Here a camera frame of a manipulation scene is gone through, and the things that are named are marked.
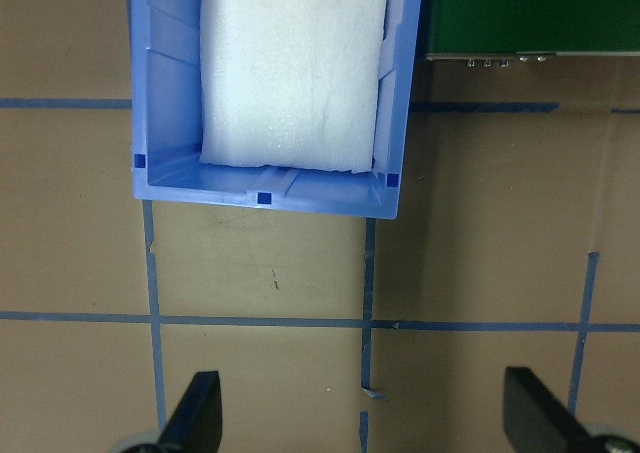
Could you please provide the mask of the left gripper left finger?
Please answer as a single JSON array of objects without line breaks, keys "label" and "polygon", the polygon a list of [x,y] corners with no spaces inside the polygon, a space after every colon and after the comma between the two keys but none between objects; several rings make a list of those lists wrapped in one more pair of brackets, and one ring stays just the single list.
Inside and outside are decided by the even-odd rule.
[{"label": "left gripper left finger", "polygon": [[160,452],[217,452],[222,440],[221,382],[198,372],[157,440]]}]

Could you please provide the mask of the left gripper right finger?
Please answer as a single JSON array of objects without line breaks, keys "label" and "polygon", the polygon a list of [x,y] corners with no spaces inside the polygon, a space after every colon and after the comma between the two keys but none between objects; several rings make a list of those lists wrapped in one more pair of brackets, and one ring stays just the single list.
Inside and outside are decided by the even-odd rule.
[{"label": "left gripper right finger", "polygon": [[505,368],[502,422],[515,452],[577,452],[592,439],[528,367]]}]

